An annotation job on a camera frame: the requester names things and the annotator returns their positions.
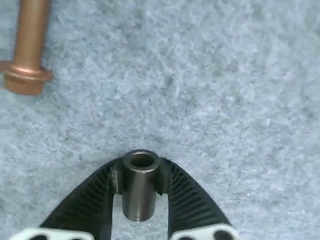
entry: ribbed rubber grip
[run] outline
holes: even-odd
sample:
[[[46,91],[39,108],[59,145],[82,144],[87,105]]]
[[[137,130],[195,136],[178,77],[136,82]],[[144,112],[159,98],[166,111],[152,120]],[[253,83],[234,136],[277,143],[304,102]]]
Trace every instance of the ribbed rubber grip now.
[[[40,227],[87,232],[96,240],[110,240],[114,200],[111,168],[117,160],[95,171]]]
[[[168,238],[178,231],[231,223],[206,191],[181,167],[165,159],[169,168]]]

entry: copper flange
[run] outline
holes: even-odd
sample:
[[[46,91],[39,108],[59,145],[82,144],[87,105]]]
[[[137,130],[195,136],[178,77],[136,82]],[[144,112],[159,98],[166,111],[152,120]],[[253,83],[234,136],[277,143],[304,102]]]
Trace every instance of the copper flange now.
[[[51,0],[20,0],[13,61],[2,62],[4,87],[11,92],[38,95],[53,78],[42,67],[42,52]]]

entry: copper pipe fitting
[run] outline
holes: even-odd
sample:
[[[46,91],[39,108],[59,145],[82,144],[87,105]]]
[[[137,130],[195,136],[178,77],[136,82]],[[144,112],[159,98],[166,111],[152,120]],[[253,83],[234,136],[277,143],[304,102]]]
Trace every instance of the copper pipe fitting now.
[[[4,87],[11,92],[38,95],[44,83],[53,78],[51,71],[42,67],[47,19],[51,0],[20,0],[18,27],[13,61],[3,61]]]

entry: cylinder hole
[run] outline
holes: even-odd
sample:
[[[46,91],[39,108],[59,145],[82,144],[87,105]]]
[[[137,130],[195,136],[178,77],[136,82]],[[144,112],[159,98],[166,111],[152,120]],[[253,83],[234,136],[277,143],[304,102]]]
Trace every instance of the cylinder hole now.
[[[136,168],[149,168],[155,163],[155,160],[148,154],[135,154],[130,157],[130,162]]]
[[[234,240],[232,235],[226,231],[216,231],[214,233],[215,240]]]

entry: gray carpet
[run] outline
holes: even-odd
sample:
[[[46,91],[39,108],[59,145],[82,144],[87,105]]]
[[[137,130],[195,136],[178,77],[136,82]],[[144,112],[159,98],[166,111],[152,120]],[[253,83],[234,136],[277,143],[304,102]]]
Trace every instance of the gray carpet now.
[[[243,240],[319,240],[318,0],[53,0],[37,97],[1,90],[0,235],[133,149],[172,159]],[[10,59],[17,0],[2,0]],[[165,240],[167,199],[113,239]]]

